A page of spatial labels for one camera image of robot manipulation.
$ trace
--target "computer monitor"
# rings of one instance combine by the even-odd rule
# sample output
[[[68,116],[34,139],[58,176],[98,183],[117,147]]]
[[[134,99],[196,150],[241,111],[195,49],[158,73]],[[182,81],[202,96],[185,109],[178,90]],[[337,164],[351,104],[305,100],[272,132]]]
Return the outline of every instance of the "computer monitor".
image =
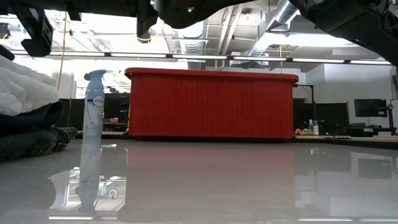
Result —
[[[118,123],[127,123],[130,93],[105,94],[104,118],[118,118]]]
[[[354,100],[354,103],[357,118],[387,117],[387,110],[382,109],[387,107],[385,99]]]
[[[74,127],[78,131],[83,130],[85,116],[85,99],[72,99],[70,108],[69,127]]]

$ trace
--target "ceiling light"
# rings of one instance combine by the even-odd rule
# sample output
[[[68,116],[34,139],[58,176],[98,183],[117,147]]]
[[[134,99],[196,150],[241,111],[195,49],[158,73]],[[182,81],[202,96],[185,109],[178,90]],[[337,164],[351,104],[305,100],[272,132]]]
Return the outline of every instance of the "ceiling light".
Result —
[[[196,37],[173,37],[172,40],[174,41],[196,41],[196,42],[209,42],[208,39],[198,39]]]
[[[299,222],[352,222],[350,218],[300,218]]]
[[[315,62],[315,63],[343,63],[344,60],[334,59],[312,59],[312,58],[293,58],[294,62]]]
[[[349,63],[358,65],[391,65],[390,62],[377,60],[352,60]]]
[[[235,56],[234,60],[253,60],[253,61],[261,61],[261,62],[285,62],[286,58],[272,58],[272,57],[242,57]]]
[[[105,217],[100,217],[100,220],[117,220],[117,217],[112,217],[112,216],[105,216]]]
[[[357,47],[352,42],[327,34],[292,34],[286,43],[302,47]]]
[[[78,217],[78,216],[50,216],[49,220],[93,220],[94,217]]]
[[[127,53],[111,53],[113,57],[134,57],[134,58],[166,58],[166,54],[127,54]]]
[[[225,59],[227,59],[227,56],[220,56],[220,55],[173,55],[173,58],[225,60]]]
[[[398,222],[396,218],[361,218],[362,222]]]
[[[50,55],[62,56],[62,52],[51,52]],[[86,57],[102,57],[104,53],[102,52],[65,52],[65,56],[86,56]]]
[[[14,55],[28,55],[28,53],[25,50],[10,50],[11,53]]]
[[[178,62],[195,62],[195,63],[205,63],[206,60],[198,60],[198,59],[178,59]]]

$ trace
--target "small bottle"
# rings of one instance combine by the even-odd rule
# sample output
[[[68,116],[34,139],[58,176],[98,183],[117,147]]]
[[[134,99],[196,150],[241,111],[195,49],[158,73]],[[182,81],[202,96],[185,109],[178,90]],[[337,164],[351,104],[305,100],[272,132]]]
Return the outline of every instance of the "small bottle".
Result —
[[[88,74],[90,82],[86,90],[85,117],[83,123],[83,147],[80,158],[79,198],[80,212],[95,214],[95,200],[100,186],[101,138],[104,115],[104,86],[102,77],[106,70]]]
[[[313,124],[312,124],[311,119],[310,119],[310,122],[308,123],[308,128],[309,128],[309,130],[313,131]]]
[[[88,74],[90,82],[86,90],[83,141],[86,137],[101,141],[105,103],[102,77],[105,73],[106,70],[96,70]]]
[[[313,122],[313,134],[314,135],[319,135],[319,125],[318,121]]]

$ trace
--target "glossy floor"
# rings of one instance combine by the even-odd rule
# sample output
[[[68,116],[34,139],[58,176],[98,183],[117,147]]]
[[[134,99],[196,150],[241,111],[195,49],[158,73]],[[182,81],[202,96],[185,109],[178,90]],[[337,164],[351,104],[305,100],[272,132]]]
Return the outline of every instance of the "glossy floor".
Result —
[[[398,223],[398,151],[103,141],[0,164],[0,223]]]

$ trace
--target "red bin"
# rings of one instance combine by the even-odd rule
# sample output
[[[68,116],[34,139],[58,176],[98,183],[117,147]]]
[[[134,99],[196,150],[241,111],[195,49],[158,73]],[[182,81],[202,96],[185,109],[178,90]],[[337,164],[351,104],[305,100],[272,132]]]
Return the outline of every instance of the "red bin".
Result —
[[[291,74],[129,68],[131,136],[293,138]]]

